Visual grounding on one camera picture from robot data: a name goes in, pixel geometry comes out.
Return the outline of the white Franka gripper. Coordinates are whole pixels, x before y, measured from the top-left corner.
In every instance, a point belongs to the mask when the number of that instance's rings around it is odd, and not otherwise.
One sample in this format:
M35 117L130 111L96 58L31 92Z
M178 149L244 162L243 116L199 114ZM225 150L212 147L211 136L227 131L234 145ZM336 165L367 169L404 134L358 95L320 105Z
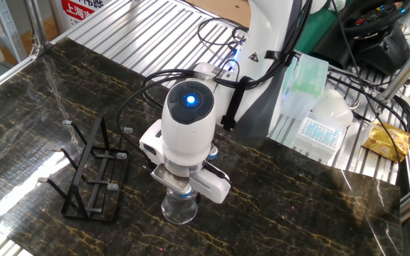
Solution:
M200 153L184 154L173 150L163 137L162 121L158 119L142 135L140 149L156 165L151 176L182 197L197 192L195 204L201 195L215 203L223 203L231 188L229 176L209 163L218 150L209 144Z

